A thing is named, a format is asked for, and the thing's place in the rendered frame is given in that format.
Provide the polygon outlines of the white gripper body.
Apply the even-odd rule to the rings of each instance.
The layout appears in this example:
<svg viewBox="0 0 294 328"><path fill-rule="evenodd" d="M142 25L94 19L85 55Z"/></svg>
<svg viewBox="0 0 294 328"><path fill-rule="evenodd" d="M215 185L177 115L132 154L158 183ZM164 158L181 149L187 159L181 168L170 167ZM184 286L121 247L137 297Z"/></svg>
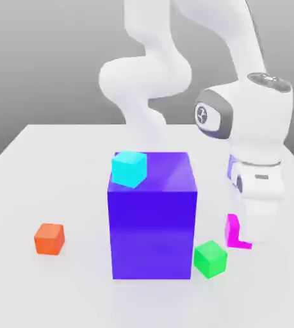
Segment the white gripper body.
<svg viewBox="0 0 294 328"><path fill-rule="evenodd" d="M235 163L234 185L245 199L281 200L284 196L282 167Z"/></svg>

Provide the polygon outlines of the small magenta cube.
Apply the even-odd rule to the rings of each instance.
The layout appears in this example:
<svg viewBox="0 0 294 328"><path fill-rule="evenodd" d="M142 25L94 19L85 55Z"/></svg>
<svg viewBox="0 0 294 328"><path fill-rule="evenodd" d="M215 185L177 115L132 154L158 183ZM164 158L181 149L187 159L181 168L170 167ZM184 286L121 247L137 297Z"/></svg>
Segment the small magenta cube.
<svg viewBox="0 0 294 328"><path fill-rule="evenodd" d="M239 240L240 223L235 214L228 214L225 224L226 245L237 249L251 249L252 244Z"/></svg>

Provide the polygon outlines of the small green cube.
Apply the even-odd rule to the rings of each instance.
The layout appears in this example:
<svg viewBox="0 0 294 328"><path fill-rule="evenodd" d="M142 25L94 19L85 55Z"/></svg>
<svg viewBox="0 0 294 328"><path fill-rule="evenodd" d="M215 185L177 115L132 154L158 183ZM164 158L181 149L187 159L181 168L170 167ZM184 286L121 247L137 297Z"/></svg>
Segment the small green cube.
<svg viewBox="0 0 294 328"><path fill-rule="evenodd" d="M210 279L225 271L227 252L216 242L210 240L195 248L193 265L204 277Z"/></svg>

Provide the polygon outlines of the small cyan cube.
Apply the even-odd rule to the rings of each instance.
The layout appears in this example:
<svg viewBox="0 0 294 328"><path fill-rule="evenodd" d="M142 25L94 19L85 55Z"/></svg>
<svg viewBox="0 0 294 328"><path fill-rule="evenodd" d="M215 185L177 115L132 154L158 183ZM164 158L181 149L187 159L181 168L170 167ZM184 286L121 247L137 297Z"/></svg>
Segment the small cyan cube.
<svg viewBox="0 0 294 328"><path fill-rule="evenodd" d="M142 152L122 151L111 160L112 183L136 188L147 177L147 155Z"/></svg>

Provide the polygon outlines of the small orange cube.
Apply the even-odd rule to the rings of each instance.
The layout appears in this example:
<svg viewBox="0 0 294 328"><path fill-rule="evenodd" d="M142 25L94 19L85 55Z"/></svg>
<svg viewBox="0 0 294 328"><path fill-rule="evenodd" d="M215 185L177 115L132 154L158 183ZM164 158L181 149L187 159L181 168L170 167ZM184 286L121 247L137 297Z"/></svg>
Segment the small orange cube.
<svg viewBox="0 0 294 328"><path fill-rule="evenodd" d="M65 243L64 228L61 224L42 224L34 235L38 254L57 256Z"/></svg>

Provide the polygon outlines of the large purple box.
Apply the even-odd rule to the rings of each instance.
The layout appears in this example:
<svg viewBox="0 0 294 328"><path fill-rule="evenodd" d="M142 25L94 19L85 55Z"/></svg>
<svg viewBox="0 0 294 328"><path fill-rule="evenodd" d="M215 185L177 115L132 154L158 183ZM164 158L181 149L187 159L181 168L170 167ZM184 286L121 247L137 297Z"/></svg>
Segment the large purple box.
<svg viewBox="0 0 294 328"><path fill-rule="evenodd" d="M108 183L114 279L189 279L197 185L185 152L147 153L136 188Z"/></svg>

